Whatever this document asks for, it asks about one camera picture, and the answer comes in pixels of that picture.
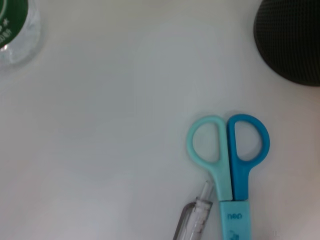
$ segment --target plastic bottle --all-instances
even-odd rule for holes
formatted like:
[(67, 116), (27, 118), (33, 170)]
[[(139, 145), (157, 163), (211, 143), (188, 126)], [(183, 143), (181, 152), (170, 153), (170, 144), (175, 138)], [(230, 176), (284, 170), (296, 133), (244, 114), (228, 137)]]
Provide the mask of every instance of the plastic bottle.
[(34, 0), (0, 0), (0, 69), (27, 59), (41, 35)]

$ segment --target round black object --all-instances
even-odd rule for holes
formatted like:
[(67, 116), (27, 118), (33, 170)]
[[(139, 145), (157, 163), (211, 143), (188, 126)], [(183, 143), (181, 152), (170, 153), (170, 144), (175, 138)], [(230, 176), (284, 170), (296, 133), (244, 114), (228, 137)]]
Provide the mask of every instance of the round black object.
[(298, 84), (320, 86), (320, 0), (263, 0), (253, 33), (275, 72)]

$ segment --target dark blue scissor handle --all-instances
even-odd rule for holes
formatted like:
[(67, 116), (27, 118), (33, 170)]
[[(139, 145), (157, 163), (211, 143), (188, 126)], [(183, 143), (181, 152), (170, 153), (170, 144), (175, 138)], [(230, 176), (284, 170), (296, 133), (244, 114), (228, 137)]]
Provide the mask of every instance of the dark blue scissor handle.
[[(249, 161), (241, 160), (237, 153), (235, 124), (239, 121), (252, 124), (258, 131), (262, 140), (262, 147), (259, 154)], [(227, 139), (233, 200), (244, 201), (249, 197), (249, 172), (254, 166), (261, 163), (267, 156), (270, 148), (270, 138), (263, 123), (257, 118), (247, 114), (237, 114), (232, 116), (228, 120), (226, 129), (228, 136)]]

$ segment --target scissor handle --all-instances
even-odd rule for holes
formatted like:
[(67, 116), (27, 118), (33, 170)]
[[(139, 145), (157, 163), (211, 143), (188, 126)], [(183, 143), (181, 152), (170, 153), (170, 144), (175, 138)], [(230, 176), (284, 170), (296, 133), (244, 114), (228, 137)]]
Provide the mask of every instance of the scissor handle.
[[(262, 140), (262, 147), (257, 156), (249, 161), (242, 160), (237, 153), (236, 144), (236, 122), (247, 122), (252, 124), (259, 133)], [(249, 172), (261, 163), (267, 156), (270, 148), (270, 138), (266, 127), (261, 121), (251, 115), (237, 114), (232, 116), (227, 123), (228, 149), (230, 159), (230, 171), (232, 181), (232, 193), (234, 201), (244, 201), (249, 197)]]
[[(219, 137), (219, 159), (216, 162), (208, 162), (201, 158), (194, 148), (195, 132), (204, 124), (216, 124)], [(231, 176), (228, 156), (228, 141), (225, 121), (218, 116), (205, 116), (197, 120), (189, 129), (186, 137), (186, 149), (190, 158), (199, 166), (207, 169), (215, 183), (217, 198), (219, 201), (230, 201), (232, 197)]]

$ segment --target scissors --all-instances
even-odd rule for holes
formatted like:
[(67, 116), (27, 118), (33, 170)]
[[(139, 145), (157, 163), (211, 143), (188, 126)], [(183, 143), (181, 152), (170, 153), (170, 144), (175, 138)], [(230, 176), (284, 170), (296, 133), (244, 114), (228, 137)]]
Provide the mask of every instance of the scissors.
[[(237, 153), (235, 124), (239, 121), (253, 125), (262, 140), (260, 152), (249, 161), (240, 159)], [(216, 162), (202, 159), (193, 145), (197, 129), (208, 123), (215, 124), (218, 129), (219, 159)], [(190, 158), (208, 170), (215, 183), (224, 240), (252, 239), (248, 202), (249, 173), (266, 158), (269, 148), (270, 138), (266, 127), (257, 118), (247, 114), (233, 115), (227, 125), (219, 116), (205, 116), (197, 120), (188, 131), (186, 149)]]

